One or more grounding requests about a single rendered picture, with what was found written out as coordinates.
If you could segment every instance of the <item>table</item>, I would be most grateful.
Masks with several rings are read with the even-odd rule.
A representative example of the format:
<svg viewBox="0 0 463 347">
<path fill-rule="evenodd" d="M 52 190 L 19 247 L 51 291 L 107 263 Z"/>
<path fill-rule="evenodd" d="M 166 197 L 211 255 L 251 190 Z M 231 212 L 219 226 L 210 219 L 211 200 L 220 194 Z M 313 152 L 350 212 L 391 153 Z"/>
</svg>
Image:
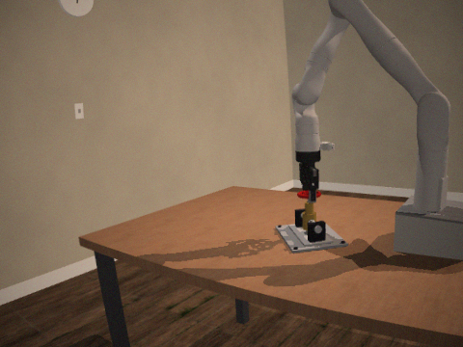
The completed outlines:
<svg viewBox="0 0 463 347">
<path fill-rule="evenodd" d="M 463 262 L 394 252 L 402 202 L 323 195 L 315 204 L 349 246 L 293 254 L 275 229 L 304 201 L 231 187 L 79 237 L 95 252 L 113 344 L 129 346 L 114 258 L 248 303 L 443 346 L 463 345 Z"/>
</svg>

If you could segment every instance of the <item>beige wall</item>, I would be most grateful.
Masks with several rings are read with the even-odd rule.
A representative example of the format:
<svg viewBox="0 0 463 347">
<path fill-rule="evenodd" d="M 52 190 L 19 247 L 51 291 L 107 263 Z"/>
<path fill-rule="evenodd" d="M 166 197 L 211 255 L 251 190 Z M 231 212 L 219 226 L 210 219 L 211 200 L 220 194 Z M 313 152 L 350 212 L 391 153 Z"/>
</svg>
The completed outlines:
<svg viewBox="0 0 463 347">
<path fill-rule="evenodd" d="M 0 289 L 92 256 L 79 235 L 291 180 L 286 67 L 281 0 L 2 0 Z"/>
<path fill-rule="evenodd" d="M 451 103 L 449 191 L 463 193 L 463 2 L 365 0 Z M 327 1 L 285 0 L 289 88 L 300 81 L 323 31 Z M 416 104 L 347 29 L 316 104 L 323 152 L 320 180 L 415 188 Z M 299 178 L 293 162 L 294 178 Z"/>
</svg>

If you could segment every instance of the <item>yellow object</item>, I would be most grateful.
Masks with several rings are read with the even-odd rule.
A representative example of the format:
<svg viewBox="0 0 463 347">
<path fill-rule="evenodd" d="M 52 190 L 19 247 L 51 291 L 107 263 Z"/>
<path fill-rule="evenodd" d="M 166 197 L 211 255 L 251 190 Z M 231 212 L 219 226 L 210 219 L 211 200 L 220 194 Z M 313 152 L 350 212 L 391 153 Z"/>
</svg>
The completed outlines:
<svg viewBox="0 0 463 347">
<path fill-rule="evenodd" d="M 302 215 L 302 228 L 307 231 L 307 222 L 316 221 L 316 212 L 313 211 L 313 202 L 306 202 L 306 210 Z"/>
</svg>

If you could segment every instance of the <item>red disc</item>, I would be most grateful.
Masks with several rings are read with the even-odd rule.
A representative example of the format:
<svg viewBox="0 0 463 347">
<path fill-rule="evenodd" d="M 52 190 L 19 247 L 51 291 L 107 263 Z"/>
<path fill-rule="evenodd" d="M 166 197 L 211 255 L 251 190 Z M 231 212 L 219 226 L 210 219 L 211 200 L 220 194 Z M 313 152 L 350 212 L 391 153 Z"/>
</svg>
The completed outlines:
<svg viewBox="0 0 463 347">
<path fill-rule="evenodd" d="M 309 191 L 300 191 L 299 193 L 297 193 L 297 196 L 299 198 L 301 198 L 301 199 L 308 199 L 309 198 Z M 321 197 L 320 191 L 316 191 L 316 197 L 317 198 Z"/>
</svg>

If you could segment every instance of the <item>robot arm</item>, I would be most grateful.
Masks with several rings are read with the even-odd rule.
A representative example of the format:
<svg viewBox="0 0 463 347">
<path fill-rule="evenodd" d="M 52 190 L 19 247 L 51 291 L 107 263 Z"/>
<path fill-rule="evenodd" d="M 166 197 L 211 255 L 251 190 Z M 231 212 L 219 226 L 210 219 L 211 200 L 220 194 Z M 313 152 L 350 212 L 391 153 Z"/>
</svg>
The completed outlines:
<svg viewBox="0 0 463 347">
<path fill-rule="evenodd" d="M 292 93 L 296 116 L 296 160 L 300 163 L 303 189 L 311 190 L 310 200 L 315 201 L 312 191 L 318 185 L 318 172 L 314 163 L 320 160 L 320 140 L 314 105 L 340 39 L 352 24 L 371 55 L 418 105 L 417 181 L 414 204 L 409 212 L 440 211 L 447 203 L 449 101 L 362 0 L 329 0 L 329 5 L 328 24 L 313 47 L 302 81 Z"/>
</svg>

